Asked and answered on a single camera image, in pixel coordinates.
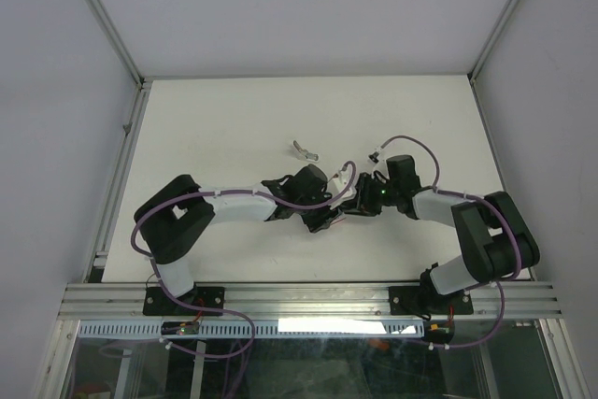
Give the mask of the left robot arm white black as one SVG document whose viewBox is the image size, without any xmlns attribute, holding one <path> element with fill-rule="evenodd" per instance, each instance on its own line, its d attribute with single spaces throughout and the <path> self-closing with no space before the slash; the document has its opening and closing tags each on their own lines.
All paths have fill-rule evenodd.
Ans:
<svg viewBox="0 0 598 399">
<path fill-rule="evenodd" d="M 297 214 L 309 232 L 317 233 L 340 217 L 338 206 L 354 194 L 353 180 L 346 170 L 328 179 L 314 164 L 294 175 L 229 189 L 201 187 L 191 176 L 180 175 L 137 210 L 131 245 L 149 258 L 164 303 L 185 313 L 203 305 L 188 253 L 208 226 L 281 221 Z"/>
</svg>

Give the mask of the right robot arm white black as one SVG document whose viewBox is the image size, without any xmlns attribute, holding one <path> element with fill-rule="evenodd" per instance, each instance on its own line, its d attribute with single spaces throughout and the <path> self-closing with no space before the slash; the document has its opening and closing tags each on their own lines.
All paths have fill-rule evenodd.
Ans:
<svg viewBox="0 0 598 399">
<path fill-rule="evenodd" d="M 385 207 L 411 220 L 453 228 L 460 248 L 457 257 L 425 269 L 413 292 L 398 296 L 403 314 L 428 320 L 449 311 L 465 291 L 517 277 L 540 262 L 539 247 L 507 192 L 477 197 L 424 187 L 410 155 L 387 159 L 384 173 L 361 173 L 353 197 L 340 204 L 343 212 L 365 217 L 375 217 Z"/>
</svg>

